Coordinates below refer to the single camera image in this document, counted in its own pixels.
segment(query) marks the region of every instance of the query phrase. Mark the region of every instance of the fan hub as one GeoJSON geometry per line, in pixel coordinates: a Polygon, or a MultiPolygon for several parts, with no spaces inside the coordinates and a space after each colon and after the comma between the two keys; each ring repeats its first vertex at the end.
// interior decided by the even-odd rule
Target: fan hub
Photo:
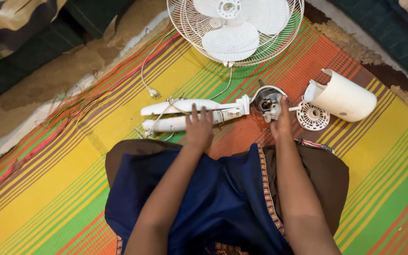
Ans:
{"type": "Polygon", "coordinates": [[[221,0],[217,3],[218,15],[227,20],[237,17],[242,10],[241,0],[221,0]]]}

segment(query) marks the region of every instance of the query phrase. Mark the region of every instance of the floor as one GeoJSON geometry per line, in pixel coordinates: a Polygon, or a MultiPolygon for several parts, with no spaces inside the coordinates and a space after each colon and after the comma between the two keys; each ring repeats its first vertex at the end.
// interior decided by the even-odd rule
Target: floor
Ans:
{"type": "MultiPolygon", "coordinates": [[[[321,24],[331,18],[348,33],[354,34],[360,43],[381,55],[386,64],[366,65],[366,68],[386,85],[408,83],[401,67],[341,11],[325,0],[307,2],[305,16],[312,22],[321,24]],[[385,69],[397,70],[394,79],[382,77],[385,69]]],[[[157,24],[163,22],[166,25],[167,17],[165,0],[137,0],[123,14],[116,33],[114,25],[110,26],[102,39],[90,41],[62,55],[4,93],[0,97],[0,154],[42,122],[58,105],[55,101],[79,93],[97,81],[119,60],[153,36],[156,32],[151,30],[157,24]]]]}

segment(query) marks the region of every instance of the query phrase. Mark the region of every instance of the fan blade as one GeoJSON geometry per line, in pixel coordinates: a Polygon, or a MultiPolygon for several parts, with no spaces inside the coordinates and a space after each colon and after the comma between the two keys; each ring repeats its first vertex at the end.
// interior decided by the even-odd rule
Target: fan blade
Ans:
{"type": "Polygon", "coordinates": [[[203,15],[220,17],[217,13],[218,2],[219,0],[193,0],[193,6],[203,15]]]}
{"type": "Polygon", "coordinates": [[[255,0],[252,24],[263,34],[277,34],[287,25],[290,18],[286,0],[255,0]]]}
{"type": "Polygon", "coordinates": [[[239,61],[251,56],[259,46],[259,32],[245,22],[207,32],[202,37],[204,50],[221,61],[239,61]]]}

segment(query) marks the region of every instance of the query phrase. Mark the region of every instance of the person's left hand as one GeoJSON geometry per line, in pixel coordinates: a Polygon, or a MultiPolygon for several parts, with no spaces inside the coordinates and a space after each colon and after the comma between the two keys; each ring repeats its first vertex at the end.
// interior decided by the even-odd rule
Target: person's left hand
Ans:
{"type": "Polygon", "coordinates": [[[187,123],[185,134],[185,145],[187,147],[196,148],[200,152],[205,152],[211,145],[213,139],[213,114],[212,111],[206,111],[205,107],[201,109],[201,118],[198,118],[196,105],[192,106],[192,120],[186,116],[187,123]]]}

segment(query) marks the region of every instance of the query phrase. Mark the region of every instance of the striped mat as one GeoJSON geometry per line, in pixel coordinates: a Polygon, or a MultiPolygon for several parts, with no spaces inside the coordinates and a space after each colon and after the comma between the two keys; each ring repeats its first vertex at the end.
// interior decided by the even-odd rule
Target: striped mat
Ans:
{"type": "MultiPolygon", "coordinates": [[[[109,188],[105,153],[134,128],[151,99],[140,65],[168,29],[146,43],[97,84],[69,98],[0,159],[0,254],[114,254],[115,233],[106,224],[109,188]]],[[[162,94],[210,98],[229,81],[227,68],[209,61],[177,32],[151,55],[145,79],[162,94]]],[[[258,79],[283,88],[298,104],[310,79],[329,81],[330,68],[372,91],[378,99],[366,119],[297,137],[324,143],[350,167],[346,206],[335,240],[345,255],[408,254],[408,107],[377,78],[304,20],[294,42],[262,64],[234,69],[229,89],[215,100],[252,95],[258,79]]],[[[252,113],[217,127],[213,158],[269,144],[264,119],[252,113]]],[[[173,142],[182,143],[183,133],[173,142]]]]}

